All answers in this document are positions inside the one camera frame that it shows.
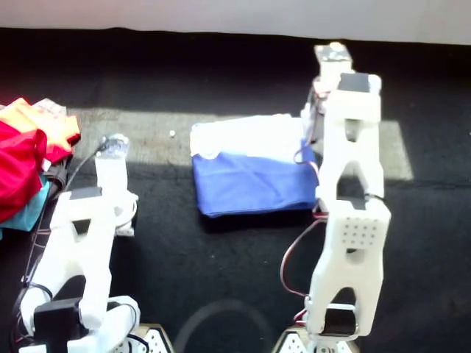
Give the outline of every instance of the red cloth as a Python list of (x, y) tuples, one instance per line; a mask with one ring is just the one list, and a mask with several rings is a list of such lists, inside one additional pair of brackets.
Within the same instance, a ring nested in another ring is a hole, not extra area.
[(0, 121), (0, 223), (22, 210), (41, 189), (38, 172), (46, 145), (43, 131), (20, 133)]
[(75, 116), (58, 118), (19, 98), (0, 111), (3, 122), (20, 133), (43, 130), (47, 136), (46, 159), (55, 164), (72, 155), (72, 145), (80, 139)]

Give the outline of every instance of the black cable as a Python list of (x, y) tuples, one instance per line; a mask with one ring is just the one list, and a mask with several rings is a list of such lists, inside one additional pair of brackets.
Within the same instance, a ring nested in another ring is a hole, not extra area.
[(52, 300), (52, 297), (53, 297), (52, 292), (45, 285), (40, 285), (39, 283), (30, 282), (28, 284), (28, 287), (41, 289), (44, 293), (48, 295), (49, 299)]
[(132, 333), (130, 333), (127, 337), (130, 338), (130, 339), (132, 339), (132, 340), (136, 340), (136, 341), (139, 342), (140, 344), (145, 345), (145, 347), (146, 347), (146, 353), (149, 353), (149, 351), (150, 351), (149, 344), (148, 344), (143, 338), (140, 338), (139, 336), (133, 335)]
[[(34, 254), (35, 247), (36, 247), (35, 246), (36, 240), (38, 239), (39, 229), (41, 227), (41, 224), (43, 223), (44, 213), (46, 212), (46, 207), (48, 207), (48, 206), (49, 206), (48, 202), (46, 202), (43, 205), (43, 208), (42, 208), (42, 210), (40, 212), (40, 215), (38, 217), (38, 221), (36, 222), (35, 228), (33, 230), (34, 234), (32, 236), (32, 245), (31, 245), (31, 249), (29, 250), (29, 256), (28, 256), (28, 261), (26, 262), (26, 268), (24, 269), (24, 275), (21, 278), (22, 288), (20, 289), (20, 293), (18, 294), (18, 298), (16, 299), (16, 301), (13, 305), (12, 316), (13, 316), (14, 319), (13, 319), (13, 322), (12, 322), (12, 325), (11, 325), (11, 328), (10, 328), (10, 339), (9, 339), (10, 353), (17, 353), (18, 352), (18, 344), (15, 342), (15, 333), (18, 331), (18, 322), (19, 322), (19, 319), (21, 319), (21, 311), (20, 311), (21, 301), (23, 300), (24, 295), (25, 295), (26, 291), (28, 290), (28, 288), (30, 286), (31, 278), (33, 277), (34, 273), (36, 272), (36, 268), (38, 267), (39, 261), (42, 258), (42, 254), (40, 254), (36, 258), (33, 266), (30, 268), (31, 261), (32, 261), (32, 256)], [(48, 293), (48, 295), (50, 297), (52, 297), (52, 293), (48, 288), (43, 287), (41, 289), (44, 290), (46, 293)]]
[(74, 172), (72, 173), (72, 175), (70, 176), (70, 178), (68, 178), (67, 184), (65, 184), (65, 187), (64, 187), (64, 191), (68, 191), (68, 189), (70, 188), (70, 186), (71, 186), (71, 184), (72, 184), (72, 181), (74, 180), (74, 178), (75, 178), (75, 176), (77, 175), (77, 173), (79, 172), (79, 170), (86, 164), (86, 162), (88, 162), (89, 160), (91, 160), (95, 154), (97, 154), (98, 152), (102, 151), (108, 141), (109, 141), (109, 140), (108, 140), (107, 138), (103, 138), (103, 142), (101, 142), (101, 143), (93, 150), (92, 153), (90, 153), (82, 162), (79, 163), (79, 165), (75, 168), (75, 170), (74, 170)]

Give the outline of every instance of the blue cloth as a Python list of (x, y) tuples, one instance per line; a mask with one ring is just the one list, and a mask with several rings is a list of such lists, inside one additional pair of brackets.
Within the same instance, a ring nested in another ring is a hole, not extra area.
[[(256, 124), (242, 118), (227, 126), (217, 122), (193, 127), (194, 179), (204, 215), (309, 210), (316, 204), (314, 170), (293, 160), (303, 144), (301, 119), (254, 119)], [(204, 141), (203, 147), (198, 140)], [(301, 155), (304, 161), (315, 161), (311, 148)]]
[(12, 218), (0, 223), (0, 240), (2, 237), (2, 228), (17, 229), (29, 232), (38, 221), (41, 210), (47, 200), (49, 192), (49, 182), (45, 176), (40, 175), (43, 187), (39, 192), (28, 202), (28, 204)]

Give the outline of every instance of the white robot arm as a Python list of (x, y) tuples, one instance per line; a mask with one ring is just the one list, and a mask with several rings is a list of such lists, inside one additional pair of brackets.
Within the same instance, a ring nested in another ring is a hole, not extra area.
[[(317, 46), (315, 52), (320, 75), (302, 118), (310, 127), (309, 138), (323, 139), (316, 196), (328, 218), (324, 249), (305, 297), (305, 325), (311, 339), (309, 352), (334, 353), (345, 349), (345, 341), (371, 331), (391, 213), (383, 203), (379, 160), (381, 80), (354, 72), (340, 43)], [(358, 175), (363, 199), (337, 195), (347, 165)], [(355, 304), (333, 303), (343, 288), (353, 290)]]
[[(64, 192), (52, 216), (49, 241), (21, 301), (24, 326), (35, 345), (21, 353), (109, 352), (139, 325), (130, 297), (109, 298), (115, 235), (134, 235), (138, 197), (127, 190), (129, 141), (109, 137), (95, 155), (97, 186)], [(52, 300), (83, 275), (79, 298)]]

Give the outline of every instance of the black surface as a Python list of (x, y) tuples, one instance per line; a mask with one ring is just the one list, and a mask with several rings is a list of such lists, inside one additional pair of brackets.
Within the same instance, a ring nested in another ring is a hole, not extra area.
[[(130, 190), (141, 196), (138, 234), (115, 242), (113, 295), (135, 297), (142, 320), (162, 324), (172, 340), (197, 309), (226, 298), (256, 307), (279, 335), (302, 307), (301, 299), (283, 291), (279, 265), (308, 214), (202, 218), (188, 131), (198, 121), (234, 115), (296, 115), (317, 70), (314, 41), (122, 30), (4, 30), (0, 40), (0, 103), (49, 97), (80, 117), (79, 148), (94, 148), (101, 134), (96, 130), (108, 128), (128, 129), (143, 151), (128, 165)], [(383, 290), (362, 351), (466, 352), (470, 50), (347, 45), (358, 71), (383, 78), (381, 154), (393, 215)], [(400, 157), (397, 127), (410, 167)], [(177, 132), (173, 140), (171, 128)], [(74, 186), (92, 185), (94, 178), (89, 165)], [(342, 181), (347, 190), (352, 184)], [(294, 252), (288, 267), (293, 286), (308, 289), (322, 241), (319, 229)], [(17, 295), (28, 246), (26, 235), (5, 235), (0, 242), (2, 313)], [(2, 332), (6, 321), (1, 315)], [(188, 352), (260, 352), (264, 339), (244, 315), (221, 313), (195, 332)]]

